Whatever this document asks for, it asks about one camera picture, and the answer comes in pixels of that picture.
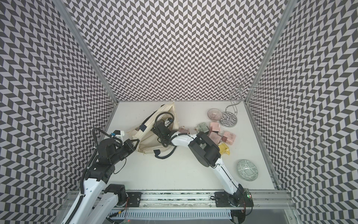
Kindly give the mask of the cream canvas tote bag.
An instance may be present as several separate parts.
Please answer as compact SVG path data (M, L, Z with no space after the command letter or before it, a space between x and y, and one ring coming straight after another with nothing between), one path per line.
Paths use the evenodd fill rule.
M179 130L175 103L162 105L149 115L140 125L126 132L131 140L139 140L136 151L143 154L156 154L174 149L170 142L172 135Z

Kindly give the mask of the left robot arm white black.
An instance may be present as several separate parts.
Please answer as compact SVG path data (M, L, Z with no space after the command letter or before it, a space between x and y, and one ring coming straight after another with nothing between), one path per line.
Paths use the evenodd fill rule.
M123 140L123 132L108 134L100 128L92 129L95 143L80 179L80 192L63 218L63 224L101 224L115 206L126 206L128 195L122 184L109 184L115 165L126 161L137 149L140 140Z

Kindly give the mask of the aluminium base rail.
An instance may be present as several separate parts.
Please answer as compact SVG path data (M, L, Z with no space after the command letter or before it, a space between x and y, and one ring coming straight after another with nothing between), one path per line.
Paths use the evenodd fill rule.
M128 210L218 210L214 193L218 190L127 190L128 196L134 197L129 201ZM226 205L222 209L247 211L259 210L288 210L295 209L290 193L286 190L251 190L252 203L233 207Z

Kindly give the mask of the green patterned ceramic bowl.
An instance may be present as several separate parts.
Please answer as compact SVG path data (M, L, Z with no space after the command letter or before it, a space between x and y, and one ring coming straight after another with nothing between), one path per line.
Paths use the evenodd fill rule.
M237 163L237 172L241 179L252 182L259 176L258 168L249 160L240 160Z

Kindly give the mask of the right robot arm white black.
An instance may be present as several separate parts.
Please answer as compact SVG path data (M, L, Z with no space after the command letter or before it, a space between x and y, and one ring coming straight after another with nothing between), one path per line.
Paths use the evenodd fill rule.
M161 160L167 159L177 147L189 148L201 165L213 170L231 206L252 208L254 204L251 194L230 174L222 160L218 145L204 132L188 134L170 130L169 127L173 122L174 115L170 112L161 112L155 117L151 131L158 137L158 142L163 147L173 146L173 150L165 156L160 155L159 149L154 150L155 157Z

